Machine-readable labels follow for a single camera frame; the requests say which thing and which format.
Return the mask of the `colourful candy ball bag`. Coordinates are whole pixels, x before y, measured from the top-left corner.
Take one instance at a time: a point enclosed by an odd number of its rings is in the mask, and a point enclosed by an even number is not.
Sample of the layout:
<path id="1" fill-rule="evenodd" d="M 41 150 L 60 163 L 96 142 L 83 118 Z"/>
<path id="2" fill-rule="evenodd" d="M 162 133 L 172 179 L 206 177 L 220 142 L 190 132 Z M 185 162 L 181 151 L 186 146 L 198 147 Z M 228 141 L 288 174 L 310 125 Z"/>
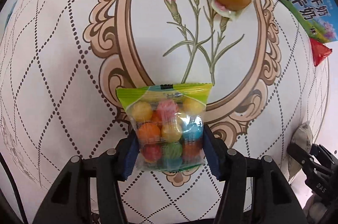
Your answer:
<path id="1" fill-rule="evenodd" d="M 210 83 L 119 88 L 117 97 L 138 138 L 141 170 L 181 172 L 203 163 Z"/>

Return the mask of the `white oat cookie packet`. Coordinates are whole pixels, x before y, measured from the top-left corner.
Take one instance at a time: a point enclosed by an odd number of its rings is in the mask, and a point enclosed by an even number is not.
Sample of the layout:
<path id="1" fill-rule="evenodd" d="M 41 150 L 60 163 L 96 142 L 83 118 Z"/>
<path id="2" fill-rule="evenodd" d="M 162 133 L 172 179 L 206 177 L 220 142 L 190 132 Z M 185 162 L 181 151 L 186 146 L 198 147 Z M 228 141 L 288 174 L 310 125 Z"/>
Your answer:
<path id="1" fill-rule="evenodd" d="M 290 145 L 287 148 L 288 153 L 288 182 L 291 183 L 297 173 L 302 169 L 301 163 L 305 154 L 309 154 L 313 145 L 313 133 L 310 121 L 301 124 L 293 133 Z"/>

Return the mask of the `small red snack packet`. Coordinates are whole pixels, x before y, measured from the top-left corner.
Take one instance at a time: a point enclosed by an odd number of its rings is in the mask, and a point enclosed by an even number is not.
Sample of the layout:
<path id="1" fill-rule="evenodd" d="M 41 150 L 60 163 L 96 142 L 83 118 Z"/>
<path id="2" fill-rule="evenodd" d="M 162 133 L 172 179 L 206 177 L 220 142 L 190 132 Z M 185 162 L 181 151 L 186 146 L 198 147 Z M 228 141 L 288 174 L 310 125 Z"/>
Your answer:
<path id="1" fill-rule="evenodd" d="M 314 66 L 318 66 L 323 60 L 325 60 L 331 53 L 332 49 L 328 48 L 316 39 L 310 38 L 310 44 L 313 55 Z"/>

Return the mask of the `white diamond pattern bedspread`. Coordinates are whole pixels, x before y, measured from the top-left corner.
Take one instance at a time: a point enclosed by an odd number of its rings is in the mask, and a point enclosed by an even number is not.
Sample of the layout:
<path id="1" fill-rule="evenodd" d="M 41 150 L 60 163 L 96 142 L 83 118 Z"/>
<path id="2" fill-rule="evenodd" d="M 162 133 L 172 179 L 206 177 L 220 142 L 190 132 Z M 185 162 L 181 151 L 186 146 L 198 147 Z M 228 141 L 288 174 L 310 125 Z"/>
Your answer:
<path id="1" fill-rule="evenodd" d="M 222 23 L 211 0 L 18 0 L 1 41 L 1 153 L 32 221 L 73 155 L 129 130 L 115 90 L 213 83 L 210 126 L 241 151 L 272 154 L 308 117 L 319 125 L 327 64 L 278 0 Z"/>

